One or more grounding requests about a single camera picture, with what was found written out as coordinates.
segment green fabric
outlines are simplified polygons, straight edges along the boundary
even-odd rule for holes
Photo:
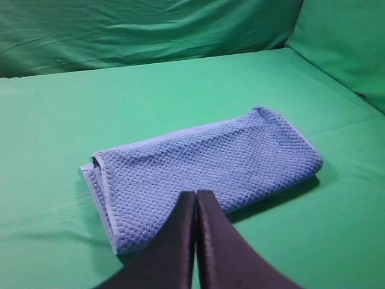
[[[122,266],[78,169],[92,152],[254,105],[325,164],[317,186],[235,213],[236,228],[304,288],[382,288],[385,117],[291,49],[0,79],[0,287],[91,288]]]
[[[287,45],[385,112],[384,0],[305,0]]]
[[[303,0],[2,0],[0,77],[283,46]]]

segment bed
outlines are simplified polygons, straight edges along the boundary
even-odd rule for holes
[[[91,288],[129,262],[114,256],[79,170],[92,152],[255,105],[284,115],[324,166],[231,214],[237,230],[305,288],[384,284],[385,116],[292,49],[2,78],[0,88],[1,288]]]

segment green cushion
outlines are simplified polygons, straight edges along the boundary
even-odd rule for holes
[[[254,105],[282,113],[325,163],[318,185],[235,213],[236,228],[304,288],[382,288],[385,117],[291,49],[0,79],[0,287],[111,276],[122,264],[79,167]]]
[[[303,0],[1,0],[0,77],[283,46]]]
[[[384,0],[305,0],[287,45],[385,111]]]

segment folded towel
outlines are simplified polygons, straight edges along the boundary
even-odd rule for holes
[[[286,119],[255,107],[236,119],[96,152],[82,171],[120,255],[155,236],[181,191],[212,190],[229,213],[321,166],[315,148]]]

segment waffle-weave texture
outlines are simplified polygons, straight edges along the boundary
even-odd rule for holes
[[[220,124],[96,152],[84,175],[120,255],[155,236],[182,191],[212,190],[229,213],[307,179],[321,166],[314,147],[284,117],[254,107]]]

